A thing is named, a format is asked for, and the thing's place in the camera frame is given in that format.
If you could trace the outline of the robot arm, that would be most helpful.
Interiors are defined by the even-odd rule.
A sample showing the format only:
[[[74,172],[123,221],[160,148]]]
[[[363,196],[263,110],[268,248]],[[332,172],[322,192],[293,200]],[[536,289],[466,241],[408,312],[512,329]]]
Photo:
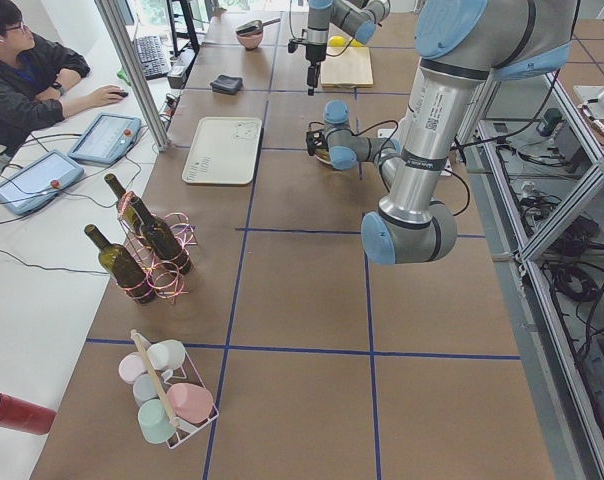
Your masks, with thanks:
[[[355,135],[342,101],[324,108],[331,165],[372,162],[390,185],[361,223],[368,258],[378,264],[425,263],[446,256],[456,221],[433,194],[478,86],[488,78],[535,77],[567,61],[576,1],[429,1],[415,30],[420,57],[413,106],[399,140]]]
[[[321,65],[327,58],[329,27],[334,25],[361,44],[367,44],[376,26],[390,14],[391,3],[387,0],[311,0],[308,6],[307,25],[299,36],[291,34],[288,51],[294,53],[299,46],[305,48],[305,58],[309,62],[307,93],[313,96]]]

